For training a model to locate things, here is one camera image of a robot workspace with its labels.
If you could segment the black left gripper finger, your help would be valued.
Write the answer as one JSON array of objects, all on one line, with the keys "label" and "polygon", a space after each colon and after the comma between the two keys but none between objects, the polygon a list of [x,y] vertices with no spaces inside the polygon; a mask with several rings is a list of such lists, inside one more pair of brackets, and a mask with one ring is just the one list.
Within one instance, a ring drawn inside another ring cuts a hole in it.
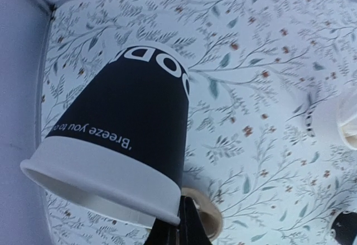
[{"label": "black left gripper finger", "polygon": [[156,219],[146,245],[211,245],[191,197],[181,197],[178,214],[178,226]]}]

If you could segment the black plastic cup lid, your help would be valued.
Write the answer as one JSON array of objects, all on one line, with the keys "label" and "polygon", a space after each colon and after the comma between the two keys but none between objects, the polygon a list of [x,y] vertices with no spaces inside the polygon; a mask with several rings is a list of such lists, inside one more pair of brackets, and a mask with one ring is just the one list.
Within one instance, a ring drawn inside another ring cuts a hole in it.
[{"label": "black plastic cup lid", "polygon": [[356,245],[356,212],[343,211],[332,221],[330,234],[340,245]]}]

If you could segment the black and white coffee cup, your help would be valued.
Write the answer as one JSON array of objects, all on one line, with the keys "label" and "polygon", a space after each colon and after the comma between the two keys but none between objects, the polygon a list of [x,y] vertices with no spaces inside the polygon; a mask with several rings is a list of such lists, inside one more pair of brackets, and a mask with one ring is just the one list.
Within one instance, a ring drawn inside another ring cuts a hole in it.
[{"label": "black and white coffee cup", "polygon": [[173,48],[117,53],[20,164],[47,191],[93,213],[150,228],[179,224],[189,73]]}]

